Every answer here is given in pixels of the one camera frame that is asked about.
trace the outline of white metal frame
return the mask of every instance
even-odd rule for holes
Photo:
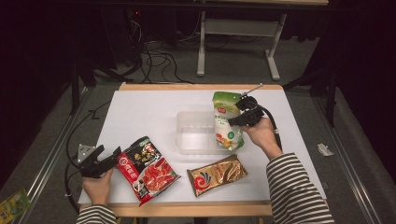
[[[205,35],[252,35],[252,36],[272,36],[273,44],[271,49],[265,50],[271,76],[274,81],[279,81],[280,76],[276,68],[274,54],[283,26],[286,14],[280,16],[279,21],[238,21],[207,19],[205,12],[201,12],[201,43],[198,54],[197,76],[205,75]]]

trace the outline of human hand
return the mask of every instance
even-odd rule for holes
[[[262,149],[269,160],[282,155],[282,150],[276,143],[274,127],[271,120],[262,118],[253,127],[241,126],[242,131],[248,134],[250,140]]]
[[[110,194],[110,180],[114,168],[111,168],[101,178],[82,177],[82,187],[91,199],[92,204],[107,205]]]

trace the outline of wooden table edge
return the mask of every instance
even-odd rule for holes
[[[252,90],[255,84],[126,84],[119,91],[198,91],[198,90]],[[280,85],[263,85],[260,90],[283,90]]]
[[[80,210],[90,206],[80,205]],[[270,202],[237,203],[113,203],[116,217],[264,217],[272,215]]]

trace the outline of brown snack bag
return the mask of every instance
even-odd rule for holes
[[[201,168],[187,170],[196,197],[210,189],[230,184],[248,174],[236,154]]]

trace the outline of striped sleeve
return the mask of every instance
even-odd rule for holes
[[[267,165],[273,216],[279,223],[334,223],[318,189],[294,153]]]
[[[103,223],[111,224],[116,223],[116,217],[109,208],[104,205],[96,204],[84,208],[79,213],[77,224],[90,224],[90,223]]]

